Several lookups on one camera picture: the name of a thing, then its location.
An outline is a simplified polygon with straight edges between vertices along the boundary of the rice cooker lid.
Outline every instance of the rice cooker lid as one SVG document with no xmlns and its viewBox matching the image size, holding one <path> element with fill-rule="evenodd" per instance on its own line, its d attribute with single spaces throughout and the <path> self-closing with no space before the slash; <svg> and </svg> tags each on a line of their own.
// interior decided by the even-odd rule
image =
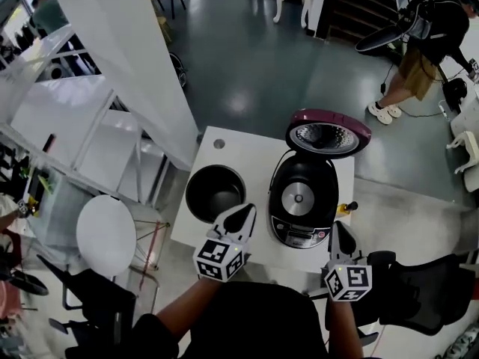
<svg viewBox="0 0 479 359">
<path fill-rule="evenodd" d="M 369 128 L 354 118 L 322 109 L 302 109 L 293 115 L 285 141 L 297 153 L 341 159 L 364 149 L 370 137 Z"/>
</svg>

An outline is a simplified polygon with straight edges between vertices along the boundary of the gray floor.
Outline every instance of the gray floor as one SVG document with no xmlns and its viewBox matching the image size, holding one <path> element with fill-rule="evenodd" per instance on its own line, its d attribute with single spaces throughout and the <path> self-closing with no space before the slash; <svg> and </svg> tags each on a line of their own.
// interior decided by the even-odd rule
<svg viewBox="0 0 479 359">
<path fill-rule="evenodd" d="M 379 99 L 390 63 L 359 55 L 342 43 L 306 36 L 301 7 L 285 3 L 278 24 L 275 0 L 176 0 L 170 46 L 188 69 L 186 97 L 200 130 L 208 125 L 283 138 L 298 108 L 324 108 L 365 122 L 370 146 L 356 158 L 356 176 L 472 206 L 454 168 L 465 155 L 446 152 L 451 134 L 442 116 L 403 115 L 383 126 L 365 106 Z M 404 105 L 413 114 L 437 113 L 438 85 L 423 102 Z"/>
</svg>

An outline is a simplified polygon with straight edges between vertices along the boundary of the round white stool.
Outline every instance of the round white stool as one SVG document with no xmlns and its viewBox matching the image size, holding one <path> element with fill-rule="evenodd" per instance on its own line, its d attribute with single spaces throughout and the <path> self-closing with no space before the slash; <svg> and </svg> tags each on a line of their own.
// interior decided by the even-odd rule
<svg viewBox="0 0 479 359">
<path fill-rule="evenodd" d="M 76 223 L 76 241 L 83 259 L 98 274 L 125 271 L 136 249 L 132 215 L 123 202 L 99 195 L 87 202 Z"/>
</svg>

